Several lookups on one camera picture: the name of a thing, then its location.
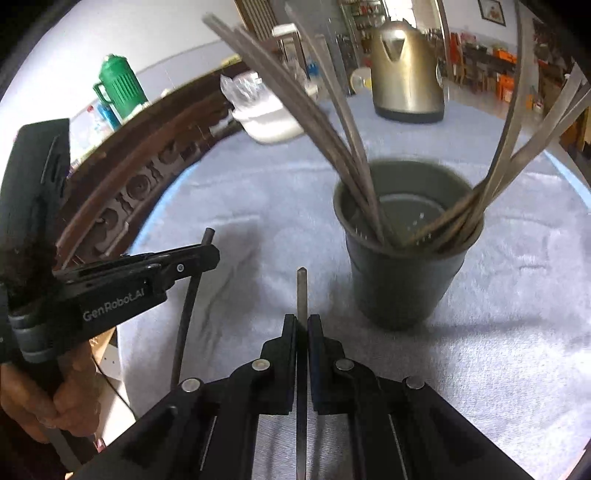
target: bottle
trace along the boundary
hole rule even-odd
[[[107,55],[100,67],[100,82],[94,85],[94,91],[102,103],[112,103],[122,120],[138,105],[148,101],[138,78],[125,57]]]
[[[110,105],[104,105],[102,102],[96,106],[96,109],[100,113],[101,117],[105,119],[105,121],[111,126],[113,132],[117,131],[117,129],[121,126],[119,119],[115,115],[115,112],[111,108]]]
[[[98,147],[103,143],[103,140],[113,132],[113,130],[92,105],[90,105],[86,111],[92,117],[92,127],[88,136],[88,142],[91,146]]]

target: kettle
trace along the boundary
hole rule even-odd
[[[445,102],[437,58],[425,36],[403,21],[374,30],[371,81],[375,111],[399,122],[426,124],[443,119]]]

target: chopstick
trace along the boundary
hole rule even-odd
[[[509,169],[511,155],[517,143],[521,131],[522,119],[525,114],[525,100],[529,90],[528,82],[521,82],[521,79],[528,79],[529,72],[534,63],[534,24],[532,14],[520,2],[515,2],[515,13],[517,15],[517,30],[519,40],[517,42],[517,67],[515,69],[515,84],[517,86],[501,139],[493,156],[491,166],[485,178],[485,185],[478,201],[472,207],[472,211],[466,218],[466,223],[461,226],[457,233],[456,245],[464,243],[472,234],[474,228],[480,221],[486,207],[490,204],[495,191],[503,181],[503,176]]]
[[[577,91],[579,84],[584,79],[584,74],[580,67],[575,64],[569,79],[555,104],[550,109],[550,112],[543,119],[540,127],[534,135],[523,145],[512,157],[506,175],[503,176],[502,182],[495,190],[492,203],[510,184],[515,180],[517,175],[536,158],[552,140],[560,136],[564,131],[578,118],[578,116],[589,106],[591,106],[591,86],[587,83]],[[474,199],[482,193],[484,187],[484,180],[477,184],[471,192],[466,194],[455,205],[447,209],[437,219],[419,229],[410,239],[403,245],[408,246],[420,241],[429,234],[441,231],[446,225],[450,230],[445,233],[441,232],[434,236],[433,241],[426,245],[428,250],[440,250],[446,243],[457,233],[457,219],[465,214],[465,210],[470,208]]]
[[[324,61],[324,57],[320,51],[320,47],[318,46],[316,40],[313,38],[312,34],[308,31],[308,28],[302,22],[298,13],[293,10],[289,3],[285,4],[285,12],[287,16],[295,23],[299,33],[304,38],[310,50],[312,51],[312,55],[316,59],[318,67],[320,69],[320,73],[322,74],[324,81],[326,82],[326,88],[329,92],[330,98],[335,106],[335,110],[339,116],[340,123],[343,126],[343,130],[345,130],[345,135],[347,137],[347,141],[350,146],[351,154],[353,156],[353,161],[355,163],[357,172],[361,179],[361,183],[365,190],[365,196],[369,203],[369,208],[372,212],[374,217],[374,222],[377,227],[377,237],[380,243],[384,244],[384,232],[382,230],[381,225],[381,216],[379,213],[379,204],[378,198],[375,194],[374,189],[374,182],[371,177],[371,171],[369,169],[367,154],[365,152],[365,148],[363,146],[363,141],[361,140],[361,135],[359,135],[359,130],[355,124],[355,120],[353,119],[353,113],[351,113],[351,109],[349,108],[349,104],[343,94],[342,89],[340,88],[339,82],[336,78],[334,70],[329,68]],[[390,237],[395,235],[395,232],[390,230]],[[396,244],[400,244],[398,238],[394,238]]]
[[[353,199],[377,235],[378,228],[373,221],[367,199],[349,170],[353,165],[350,153],[313,100],[248,33],[242,30],[233,32],[212,14],[204,16],[203,22],[240,54],[251,68],[258,72],[263,82],[271,88],[300,123],[317,148],[339,173],[343,183],[349,189]],[[349,165],[346,164],[345,159],[349,160]]]

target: kettle handle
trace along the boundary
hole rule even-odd
[[[96,96],[99,98],[99,100],[101,102],[103,102],[104,105],[108,105],[109,103],[113,103],[110,99],[109,100],[105,99],[105,97],[103,96],[103,92],[100,91],[101,86],[105,87],[102,82],[95,83],[93,85],[92,89],[95,91]]]

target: picture frame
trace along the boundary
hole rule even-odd
[[[480,15],[483,20],[496,23],[506,27],[505,14],[503,13],[503,6],[501,2],[497,0],[478,0],[478,6],[480,7]]]

